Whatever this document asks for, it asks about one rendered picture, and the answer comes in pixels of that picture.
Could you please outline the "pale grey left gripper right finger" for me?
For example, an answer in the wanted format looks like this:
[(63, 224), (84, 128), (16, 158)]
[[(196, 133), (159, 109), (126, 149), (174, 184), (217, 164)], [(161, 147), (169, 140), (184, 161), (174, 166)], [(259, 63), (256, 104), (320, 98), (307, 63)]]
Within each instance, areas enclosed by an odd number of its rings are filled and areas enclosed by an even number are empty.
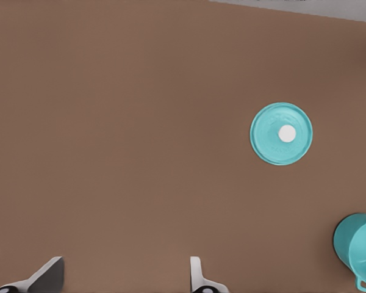
[(227, 286), (203, 276), (199, 256), (190, 257), (190, 293), (229, 293)]

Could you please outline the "teal cooking pot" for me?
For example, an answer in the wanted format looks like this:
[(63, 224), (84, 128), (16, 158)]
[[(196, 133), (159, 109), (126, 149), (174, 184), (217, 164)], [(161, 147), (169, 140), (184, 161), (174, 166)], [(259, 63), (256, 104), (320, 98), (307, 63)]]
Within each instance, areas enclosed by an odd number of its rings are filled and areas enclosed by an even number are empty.
[(355, 287), (366, 293), (366, 213), (342, 219), (335, 228), (332, 243), (337, 257), (354, 274)]

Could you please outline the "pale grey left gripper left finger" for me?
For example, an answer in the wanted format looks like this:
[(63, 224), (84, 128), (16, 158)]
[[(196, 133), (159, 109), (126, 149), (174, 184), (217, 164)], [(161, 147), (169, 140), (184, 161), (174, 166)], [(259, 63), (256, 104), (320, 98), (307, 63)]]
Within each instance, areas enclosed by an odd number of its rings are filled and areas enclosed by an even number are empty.
[(64, 285), (64, 258), (55, 256), (29, 278), (0, 287), (0, 293), (61, 293)]

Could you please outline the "teal pot lid white knob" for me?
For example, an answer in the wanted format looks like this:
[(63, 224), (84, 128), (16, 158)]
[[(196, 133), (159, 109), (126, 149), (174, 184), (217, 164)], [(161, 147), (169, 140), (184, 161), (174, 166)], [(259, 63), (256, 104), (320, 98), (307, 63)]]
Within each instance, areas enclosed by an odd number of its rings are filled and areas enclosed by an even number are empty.
[(265, 106), (253, 118), (249, 137), (255, 153), (272, 165), (290, 165), (300, 160), (313, 140), (307, 114), (290, 103)]

